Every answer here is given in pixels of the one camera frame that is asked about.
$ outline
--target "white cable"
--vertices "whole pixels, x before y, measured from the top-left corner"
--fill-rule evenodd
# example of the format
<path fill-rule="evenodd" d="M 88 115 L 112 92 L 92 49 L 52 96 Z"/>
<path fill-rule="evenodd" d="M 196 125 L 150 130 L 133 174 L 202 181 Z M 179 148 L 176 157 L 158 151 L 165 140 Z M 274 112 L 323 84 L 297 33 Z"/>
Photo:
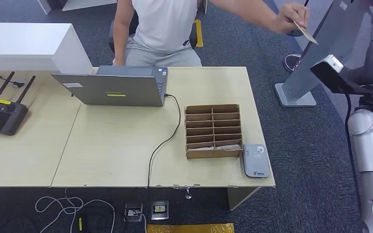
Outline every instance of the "white cable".
<path fill-rule="evenodd" d="M 45 207 L 45 209 L 43 210 L 38 210 L 37 206 L 38 206 L 38 203 L 42 200 L 42 199 L 51 199 L 52 202 L 49 203 L 47 205 L 47 207 Z M 72 202 L 72 200 L 79 200 L 80 204 L 78 206 L 75 206 L 75 204 Z M 68 206 L 68 207 L 64 207 L 62 205 L 62 203 L 60 202 L 60 200 L 68 200 L 68 202 L 72 205 L 72 206 Z M 106 201 L 104 200 L 100 200 L 100 199 L 93 199 L 93 200 L 90 200 L 88 201 L 87 203 L 84 203 L 84 201 L 78 197 L 71 197 L 71 198 L 68 198 L 68 197 L 65 197 L 65 198 L 58 198 L 58 199 L 55 199 L 53 197 L 49 197 L 49 196 L 44 196 L 44 197 L 41 197 L 39 198 L 36 203 L 35 203 L 35 211 L 37 211 L 38 213 L 43 213 L 44 211 L 46 211 L 53 203 L 57 202 L 60 206 L 61 206 L 61 211 L 59 211 L 58 213 L 58 216 L 52 221 L 50 222 L 50 224 L 48 224 L 46 227 L 44 227 L 39 233 L 42 233 L 44 230 L 46 230 L 50 225 L 52 225 L 54 222 L 56 222 L 59 218 L 59 216 L 61 215 L 62 212 L 64 212 L 65 214 L 67 215 L 73 215 L 73 220 L 72 220 L 72 223 L 71 223 L 71 227 L 70 227 L 70 230 L 69 232 L 72 233 L 72 227 L 73 227 L 73 223 L 75 221 L 75 217 L 76 217 L 76 213 L 78 211 L 80 211 L 84 206 L 88 205 L 89 203 L 91 202 L 94 202 L 94 201 L 100 201 L 100 202 L 103 202 L 107 205 L 109 205 L 113 211 L 113 218 L 112 218 L 112 227 L 111 227 L 111 233 L 112 231 L 114 230 L 114 225 L 115 225 L 115 208 L 107 203 Z"/>
<path fill-rule="evenodd" d="M 145 233 L 147 233 L 147 218 L 145 217 L 145 214 L 141 214 L 144 217 L 144 229 Z"/>

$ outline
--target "gray carpet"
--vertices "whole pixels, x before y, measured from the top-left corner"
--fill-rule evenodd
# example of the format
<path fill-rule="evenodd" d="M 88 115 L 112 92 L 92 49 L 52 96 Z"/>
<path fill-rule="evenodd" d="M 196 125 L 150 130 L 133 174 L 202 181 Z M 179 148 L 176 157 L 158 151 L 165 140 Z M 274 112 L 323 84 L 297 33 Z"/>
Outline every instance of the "gray carpet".
<path fill-rule="evenodd" d="M 113 55 L 106 37 L 114 11 L 115 6 L 109 5 L 53 11 L 45 16 L 34 0 L 0 0 L 0 22 L 73 23 L 95 66 L 111 63 Z M 251 26 L 213 5 L 207 15 L 199 18 L 204 47 L 197 48 L 197 53 L 203 65 L 248 69 L 276 188 L 261 189 L 233 212 L 228 211 L 226 189 L 196 188 L 191 200 L 186 200 L 179 190 L 151 189 L 151 199 L 169 200 L 172 211 L 169 220 L 149 223 L 233 222 L 237 233 L 359 232 L 342 119 L 320 86 L 312 92 L 318 104 L 314 108 L 282 108 L 273 90 L 274 83 L 288 77 L 282 58 L 300 52 L 295 39 Z M 56 217 L 59 208 L 37 214 L 35 201 L 44 195 L 63 194 L 63 189 L 58 188 L 0 188 L 0 233 L 38 232 Z M 148 206 L 145 189 L 81 188 L 68 189 L 68 194 L 84 200 L 108 200 L 119 212 L 128 201 L 143 201 Z M 90 232 L 108 232 L 111 216 L 107 208 L 93 204 L 85 212 L 90 219 Z M 45 232 L 68 232 L 70 219 L 62 215 Z M 126 226 L 117 214 L 115 232 L 142 232 L 142 227 L 141 223 Z"/>

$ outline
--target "gray laptop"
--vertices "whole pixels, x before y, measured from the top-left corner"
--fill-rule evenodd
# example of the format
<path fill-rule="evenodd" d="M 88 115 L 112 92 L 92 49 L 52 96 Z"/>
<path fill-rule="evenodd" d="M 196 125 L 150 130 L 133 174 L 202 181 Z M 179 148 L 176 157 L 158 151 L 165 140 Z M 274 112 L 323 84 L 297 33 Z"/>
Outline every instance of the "gray laptop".
<path fill-rule="evenodd" d="M 52 74 L 84 104 L 164 105 L 168 68 L 100 66 L 96 74 Z"/>

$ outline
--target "desk leg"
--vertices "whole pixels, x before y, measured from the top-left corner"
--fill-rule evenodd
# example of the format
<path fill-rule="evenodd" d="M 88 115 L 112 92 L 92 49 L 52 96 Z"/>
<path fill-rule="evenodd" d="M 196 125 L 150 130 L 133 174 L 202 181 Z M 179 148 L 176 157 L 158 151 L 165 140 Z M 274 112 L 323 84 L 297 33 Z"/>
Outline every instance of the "desk leg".
<path fill-rule="evenodd" d="M 228 202 L 229 210 L 233 211 L 240 206 L 252 194 L 258 191 L 261 187 L 256 188 L 227 188 L 228 189 Z"/>
<path fill-rule="evenodd" d="M 38 0 L 39 5 L 41 5 L 42 10 L 44 10 L 45 14 L 49 14 L 49 12 L 52 10 L 51 5 L 49 4 L 48 0 Z"/>
<path fill-rule="evenodd" d="M 206 12 L 208 12 L 208 0 L 203 1 L 203 9 L 204 9 L 205 14 L 206 14 Z"/>

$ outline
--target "person's arm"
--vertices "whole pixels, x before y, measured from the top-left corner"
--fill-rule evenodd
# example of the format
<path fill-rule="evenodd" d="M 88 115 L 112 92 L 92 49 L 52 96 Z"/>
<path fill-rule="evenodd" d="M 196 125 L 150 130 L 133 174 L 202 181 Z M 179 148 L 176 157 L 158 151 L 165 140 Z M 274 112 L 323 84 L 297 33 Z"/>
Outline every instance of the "person's arm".
<path fill-rule="evenodd" d="M 297 29 L 293 21 L 306 28 L 309 10 L 301 4 L 285 4 L 279 14 L 262 0 L 211 0 L 216 6 L 238 15 L 244 20 L 277 33 Z"/>
<path fill-rule="evenodd" d="M 125 47 L 128 42 L 129 25 L 134 16 L 132 0 L 118 0 L 114 21 L 114 47 L 116 66 L 125 65 Z"/>

